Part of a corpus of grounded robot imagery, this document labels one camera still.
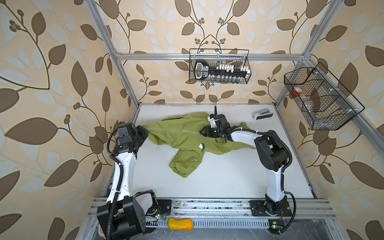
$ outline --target jacket logo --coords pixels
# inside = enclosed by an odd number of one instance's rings
[[[204,149],[205,149],[205,145],[204,145],[204,143],[201,143],[200,145],[199,145],[199,149],[203,152],[204,151]]]

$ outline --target green jacket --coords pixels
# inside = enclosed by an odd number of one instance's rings
[[[207,118],[207,113],[191,113],[172,116],[144,126],[149,132],[148,138],[155,144],[168,144],[179,149],[169,166],[182,177],[187,177],[200,165],[204,152],[220,155],[243,147],[254,148],[242,142],[224,143],[222,139],[216,141],[202,136],[200,130],[210,125]]]

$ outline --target metal vent grille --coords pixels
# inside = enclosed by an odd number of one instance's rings
[[[269,228],[268,219],[215,219],[191,218],[194,228]],[[147,227],[168,227],[168,220],[147,222]]]

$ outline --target floor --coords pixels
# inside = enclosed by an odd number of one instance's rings
[[[276,131],[289,148],[288,138],[276,114],[271,118],[253,120],[252,113],[272,105],[218,105],[218,114],[224,114],[229,123],[246,122],[253,130]],[[214,112],[213,105],[143,105],[136,125],[144,125],[172,115],[193,112]],[[157,197],[188,198],[264,198],[266,170],[257,150],[239,149],[224,155],[206,152],[202,163],[187,178],[168,166],[178,149],[168,145],[155,145],[146,140],[140,147],[134,170],[133,192],[153,189]],[[308,183],[295,156],[285,171],[285,190],[296,198],[313,198]]]
[[[138,234],[130,240],[331,240],[325,223],[304,220],[293,222],[282,235],[271,235],[265,229],[195,228],[191,232],[158,228],[152,233]],[[93,240],[103,240],[97,234]]]

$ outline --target wall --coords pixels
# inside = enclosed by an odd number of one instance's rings
[[[0,0],[0,26],[0,239],[75,239],[132,108],[82,1]]]
[[[301,53],[327,0],[97,0],[119,52],[238,48]]]
[[[384,3],[343,5],[313,53],[366,107],[384,135]]]
[[[345,1],[313,56],[366,106],[362,114],[382,133],[383,9],[379,0]],[[280,112],[316,190],[329,199],[345,236],[383,239],[383,156],[353,122],[338,131],[309,131],[291,98],[284,100]]]
[[[250,61],[248,84],[220,84],[188,80],[189,65],[183,61],[129,60],[123,64],[143,103],[272,103],[283,88],[284,73],[294,67],[292,61]]]

